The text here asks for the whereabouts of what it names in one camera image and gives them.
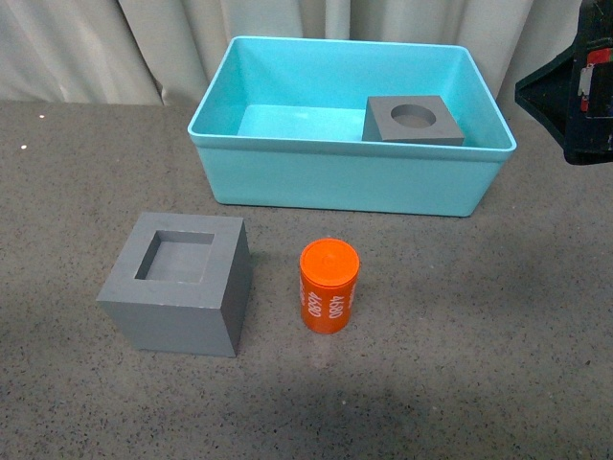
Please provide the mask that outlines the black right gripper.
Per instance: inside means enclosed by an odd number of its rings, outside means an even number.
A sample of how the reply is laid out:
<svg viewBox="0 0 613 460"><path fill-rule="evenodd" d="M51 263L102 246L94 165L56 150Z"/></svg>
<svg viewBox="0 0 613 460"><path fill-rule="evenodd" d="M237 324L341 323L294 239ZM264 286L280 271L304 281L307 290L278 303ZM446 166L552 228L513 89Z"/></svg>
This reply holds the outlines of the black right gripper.
<svg viewBox="0 0 613 460"><path fill-rule="evenodd" d="M583 1L572 44L515 85L571 165L612 161L612 3Z"/></svg>

